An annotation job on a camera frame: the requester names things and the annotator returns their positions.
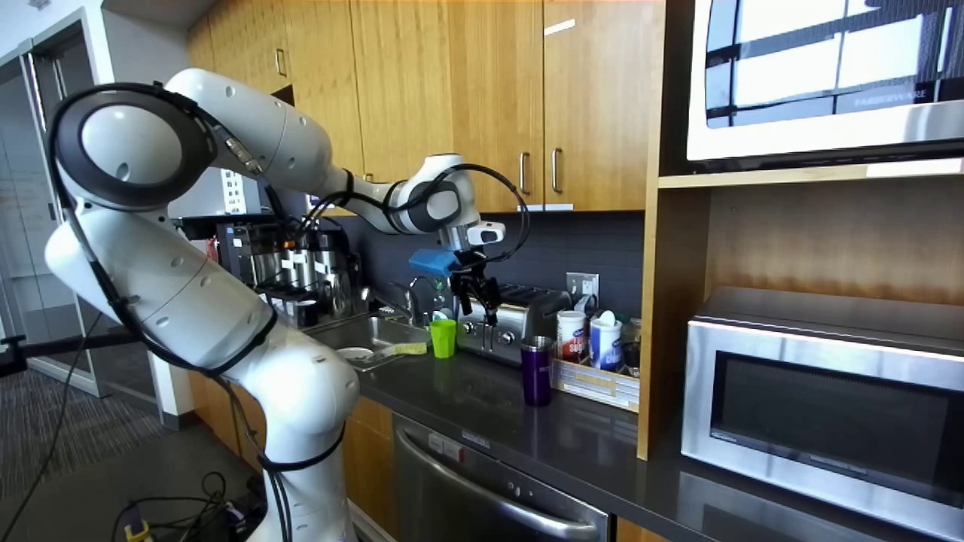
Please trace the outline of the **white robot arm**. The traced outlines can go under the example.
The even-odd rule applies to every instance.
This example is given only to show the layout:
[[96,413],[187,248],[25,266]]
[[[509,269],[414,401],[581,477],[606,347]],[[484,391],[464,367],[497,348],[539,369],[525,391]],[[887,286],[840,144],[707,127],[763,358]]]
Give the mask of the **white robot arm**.
[[479,212],[469,163],[436,154],[407,180],[359,180],[332,163],[320,124],[207,70],[81,90],[49,124],[49,168],[70,212],[44,242],[49,269],[154,355],[261,407],[265,519],[249,542],[353,542],[339,442],[357,369],[160,222],[215,166],[322,195],[379,231],[436,231],[461,255],[506,227]]

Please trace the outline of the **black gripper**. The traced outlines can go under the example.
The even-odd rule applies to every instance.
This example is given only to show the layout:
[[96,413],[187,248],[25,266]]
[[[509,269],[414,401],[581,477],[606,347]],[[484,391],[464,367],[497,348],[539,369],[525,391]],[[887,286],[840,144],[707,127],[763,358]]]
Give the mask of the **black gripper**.
[[484,274],[484,255],[479,249],[457,252],[449,266],[449,280],[461,313],[473,313],[469,297],[484,297],[484,322],[497,322],[500,289],[497,280]]

